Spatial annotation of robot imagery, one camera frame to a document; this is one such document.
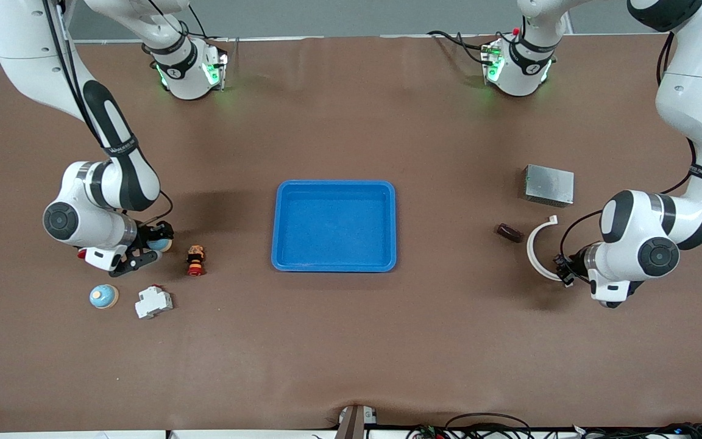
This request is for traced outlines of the white curved plastic bracket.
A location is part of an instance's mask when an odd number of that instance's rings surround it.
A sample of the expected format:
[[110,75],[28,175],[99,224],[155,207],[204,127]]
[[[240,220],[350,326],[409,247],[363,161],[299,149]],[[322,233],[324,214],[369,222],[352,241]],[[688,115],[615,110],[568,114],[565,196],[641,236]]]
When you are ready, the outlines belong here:
[[536,241],[538,233],[540,233],[546,227],[555,226],[557,224],[558,216],[549,216],[546,222],[541,223],[540,225],[535,227],[527,237],[526,254],[528,261],[530,265],[535,269],[535,272],[539,273],[542,277],[546,279],[562,283],[564,287],[569,287],[569,284],[566,283],[562,278],[560,278],[560,276],[557,275],[557,273],[547,270],[546,267],[544,267],[543,264],[540,263],[534,248],[534,243]]

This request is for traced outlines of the white circuit breaker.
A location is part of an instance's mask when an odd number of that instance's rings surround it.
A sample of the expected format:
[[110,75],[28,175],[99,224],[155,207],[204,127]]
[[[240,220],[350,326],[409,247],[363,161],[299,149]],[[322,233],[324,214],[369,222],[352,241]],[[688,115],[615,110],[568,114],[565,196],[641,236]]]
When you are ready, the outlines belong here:
[[173,308],[171,295],[158,284],[140,291],[135,303],[135,312],[139,319],[151,319]]

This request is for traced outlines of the grey metal box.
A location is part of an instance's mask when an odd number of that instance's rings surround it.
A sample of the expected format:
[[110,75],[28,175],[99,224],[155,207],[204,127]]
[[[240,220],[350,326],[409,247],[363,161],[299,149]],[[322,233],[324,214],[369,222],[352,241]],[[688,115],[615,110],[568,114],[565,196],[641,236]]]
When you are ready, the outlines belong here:
[[525,167],[523,176],[524,200],[558,208],[574,203],[573,172],[529,164]]

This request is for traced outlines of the blue plastic tray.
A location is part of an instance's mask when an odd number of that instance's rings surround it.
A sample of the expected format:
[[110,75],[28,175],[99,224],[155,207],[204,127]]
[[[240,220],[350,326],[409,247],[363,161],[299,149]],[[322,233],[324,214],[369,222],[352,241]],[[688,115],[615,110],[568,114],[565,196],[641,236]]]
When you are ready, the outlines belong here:
[[387,273],[397,263],[395,187],[385,180],[286,180],[271,264],[293,273]]

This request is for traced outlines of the large table cover mat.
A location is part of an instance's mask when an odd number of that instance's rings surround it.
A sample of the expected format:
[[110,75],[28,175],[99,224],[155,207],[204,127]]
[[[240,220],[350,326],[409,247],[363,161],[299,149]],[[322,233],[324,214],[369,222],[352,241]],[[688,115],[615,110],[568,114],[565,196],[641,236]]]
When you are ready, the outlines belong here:
[[[557,214],[537,238],[549,263],[616,192],[684,177],[690,150],[654,107],[662,41],[566,37],[528,98],[429,37],[244,41],[225,91],[196,102],[165,92],[139,45],[81,46],[174,201],[172,250],[117,279],[42,223],[69,164],[103,153],[0,72],[0,432],[312,429],[351,404],[382,423],[702,422],[702,246],[611,310],[495,233]],[[524,200],[529,164],[573,172],[574,203]],[[395,267],[273,267],[276,192],[294,179],[390,182]],[[88,300],[101,284],[119,289],[109,309]],[[174,308],[139,319],[153,284]]]

